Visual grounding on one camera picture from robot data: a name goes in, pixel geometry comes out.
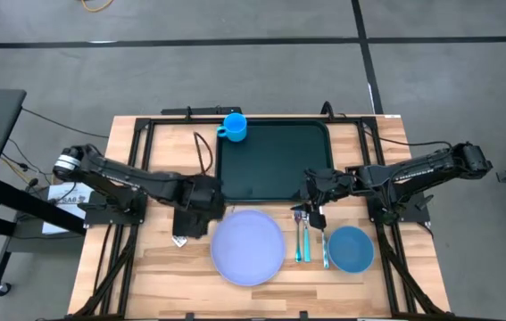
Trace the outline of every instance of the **blue bowl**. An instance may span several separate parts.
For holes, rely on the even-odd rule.
[[[328,255],[332,263],[344,272],[361,273],[374,260],[374,244],[358,227],[343,226],[330,236]]]

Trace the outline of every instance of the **concrete floor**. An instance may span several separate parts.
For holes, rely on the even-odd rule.
[[[505,1],[361,6],[370,37],[506,36]],[[356,35],[344,0],[116,0],[95,14],[74,0],[0,0],[0,42]],[[402,114],[410,141],[469,140],[484,148],[495,170],[506,169],[506,44],[372,45],[371,53],[384,110]],[[314,113],[329,100],[337,112],[372,111],[358,45],[4,49],[0,88],[26,89],[26,108],[99,134],[108,133],[114,115],[187,105]],[[26,113],[12,139],[43,170],[70,144],[105,147],[103,139]],[[5,152],[19,159],[12,146]],[[0,178],[22,187],[2,166]],[[492,173],[432,191],[435,246],[452,310],[506,318],[506,185]],[[78,263],[78,252],[13,255],[5,280],[16,287],[0,298],[0,320],[63,316]]]

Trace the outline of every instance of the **plate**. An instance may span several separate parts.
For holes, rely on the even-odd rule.
[[[223,219],[211,241],[217,271],[229,282],[255,286],[269,281],[284,262],[280,227],[259,210],[243,210]]]

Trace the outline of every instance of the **dark green tray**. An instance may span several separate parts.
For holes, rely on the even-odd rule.
[[[215,175],[228,202],[294,201],[305,169],[332,169],[326,124],[248,119],[239,143],[217,138]]]

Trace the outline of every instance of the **wooden tabletop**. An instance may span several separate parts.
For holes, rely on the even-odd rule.
[[[134,116],[114,118],[106,148],[108,158],[128,162],[135,121]],[[407,140],[401,118],[377,116],[377,124],[380,136],[402,142]],[[199,132],[207,140],[214,155],[215,128],[214,125],[157,126],[153,136],[150,170],[197,173],[199,160],[193,131]],[[343,170],[346,166],[363,163],[354,125],[332,124],[328,125],[328,130],[336,169]],[[143,133],[137,166],[141,161],[144,141]],[[375,159],[372,147],[369,142],[372,159]],[[388,164],[411,156],[409,148],[403,145],[382,142],[382,148]],[[214,175],[214,165],[209,174]],[[310,228],[311,262],[294,261],[295,222],[290,206],[291,204],[284,203],[228,206],[226,215],[247,208],[270,214],[286,239],[286,259],[278,274],[265,284],[240,287],[224,280],[212,264],[210,240],[215,231],[215,222],[210,223],[208,235],[200,240],[189,239],[185,246],[178,248],[171,240],[173,208],[150,201],[145,223],[139,228],[126,318],[184,317],[187,312],[195,312],[196,317],[208,318],[298,317],[301,310],[308,311],[310,317],[389,317],[376,230],[368,220],[365,200],[361,197],[348,197],[324,207],[328,236],[337,227],[358,226],[374,241],[374,262],[366,272],[357,275],[339,271],[332,264],[329,270],[324,269],[320,233],[313,228]],[[411,274],[437,306],[448,309],[431,236],[417,224],[402,223],[400,228]],[[87,231],[69,313],[81,308],[92,294],[105,230],[106,226],[95,226]],[[125,233],[122,244],[127,235],[128,232]],[[105,275],[108,264],[111,239],[110,237],[104,255],[102,276]],[[394,269],[393,271],[399,306],[405,310],[401,279]],[[117,310],[120,280],[121,276],[118,276],[114,283],[118,286],[113,287],[111,312]]]

